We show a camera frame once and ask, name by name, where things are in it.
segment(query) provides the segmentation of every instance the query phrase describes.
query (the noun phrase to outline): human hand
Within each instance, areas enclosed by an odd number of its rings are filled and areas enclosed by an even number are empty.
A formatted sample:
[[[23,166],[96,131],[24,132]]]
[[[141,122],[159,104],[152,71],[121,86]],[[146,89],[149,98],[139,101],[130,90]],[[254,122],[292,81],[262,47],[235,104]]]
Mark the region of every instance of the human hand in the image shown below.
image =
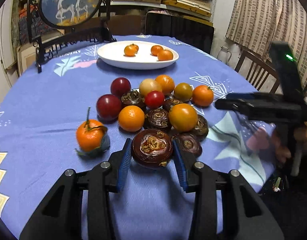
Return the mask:
[[[307,150],[307,122],[305,122],[305,126],[301,128],[297,128],[294,132],[294,137],[298,142],[303,143],[303,148]],[[281,163],[285,163],[287,159],[291,158],[291,153],[286,146],[281,144],[280,138],[276,129],[273,131],[271,135],[271,140],[276,150],[276,158]]]

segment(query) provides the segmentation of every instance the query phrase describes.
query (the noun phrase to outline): white plate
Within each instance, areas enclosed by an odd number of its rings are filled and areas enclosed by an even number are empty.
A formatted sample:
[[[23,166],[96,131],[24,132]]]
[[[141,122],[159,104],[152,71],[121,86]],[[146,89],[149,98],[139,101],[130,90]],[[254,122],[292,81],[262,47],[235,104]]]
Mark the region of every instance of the white plate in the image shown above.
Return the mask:
[[[130,44],[136,44],[139,46],[138,53],[134,57],[127,57],[124,55],[124,49]],[[168,49],[173,54],[172,60],[158,61],[158,58],[151,55],[150,49],[154,45],[160,45],[157,43],[146,41],[116,41],[101,46],[97,53],[99,57],[109,65],[119,68],[127,69],[157,69],[168,67],[173,64],[179,55],[173,49],[166,46],[162,46],[164,49]]]

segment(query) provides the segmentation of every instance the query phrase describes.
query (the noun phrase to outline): green led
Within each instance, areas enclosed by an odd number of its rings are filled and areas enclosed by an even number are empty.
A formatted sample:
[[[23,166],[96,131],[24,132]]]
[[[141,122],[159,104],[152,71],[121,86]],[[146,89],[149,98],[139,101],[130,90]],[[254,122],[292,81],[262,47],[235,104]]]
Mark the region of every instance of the green led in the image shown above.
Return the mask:
[[[286,54],[286,57],[288,58],[288,59],[290,59],[291,61],[293,61],[294,59],[293,59],[293,57],[292,56],[290,56],[290,55],[288,55],[288,54]]]

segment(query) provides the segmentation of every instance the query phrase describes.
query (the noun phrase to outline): table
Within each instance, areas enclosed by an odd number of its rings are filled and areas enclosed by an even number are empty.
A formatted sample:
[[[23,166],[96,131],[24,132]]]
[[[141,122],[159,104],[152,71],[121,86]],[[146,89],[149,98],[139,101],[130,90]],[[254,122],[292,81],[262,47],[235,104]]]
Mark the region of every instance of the table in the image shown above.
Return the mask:
[[[10,231],[19,237],[29,217],[68,168],[77,172],[92,169],[121,150],[133,133],[118,130],[117,122],[108,124],[111,147],[96,159],[81,159],[75,152],[75,131],[85,120],[96,118],[97,99],[110,93],[112,80],[119,76],[137,88],[145,78],[170,75],[175,83],[187,82],[213,88],[215,99],[229,92],[255,89],[227,65],[174,38],[159,36],[117,36],[121,40],[145,40],[176,50],[179,60],[158,70],[124,70],[97,60],[102,44],[81,42],[63,55],[43,65],[38,74],[34,66],[19,78],[0,106],[0,212]],[[273,127],[249,122],[234,112],[196,107],[211,127],[203,141],[198,160],[211,168],[229,172],[237,169],[259,191],[274,170],[274,154],[267,133]],[[82,238],[87,239],[86,196],[82,207]],[[157,171],[132,161],[124,191],[110,195],[116,221],[117,239],[187,239],[191,225],[194,193],[179,186],[171,161]],[[222,230],[220,194],[218,231]]]

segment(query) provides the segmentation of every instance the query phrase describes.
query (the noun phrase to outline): round painting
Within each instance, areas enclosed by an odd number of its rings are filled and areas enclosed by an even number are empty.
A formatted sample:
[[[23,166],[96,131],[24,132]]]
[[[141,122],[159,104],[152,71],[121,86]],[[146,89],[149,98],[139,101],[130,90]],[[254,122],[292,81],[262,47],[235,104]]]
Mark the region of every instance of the round painting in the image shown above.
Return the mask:
[[[93,15],[100,0],[41,0],[45,19],[57,26],[73,26]]]

